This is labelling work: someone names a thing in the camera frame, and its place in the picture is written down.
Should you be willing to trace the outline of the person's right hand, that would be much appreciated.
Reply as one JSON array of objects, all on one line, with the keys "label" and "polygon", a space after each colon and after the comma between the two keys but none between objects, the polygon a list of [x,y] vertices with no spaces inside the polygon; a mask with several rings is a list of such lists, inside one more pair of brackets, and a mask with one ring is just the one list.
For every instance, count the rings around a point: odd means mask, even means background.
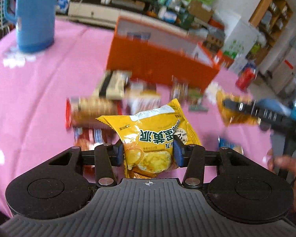
[{"label": "person's right hand", "polygon": [[[267,152],[267,168],[275,172],[275,169],[283,169],[288,171],[288,182],[291,183],[296,178],[296,158],[290,156],[274,156],[273,150]],[[293,211],[296,212],[296,180],[292,184],[294,191]]]}]

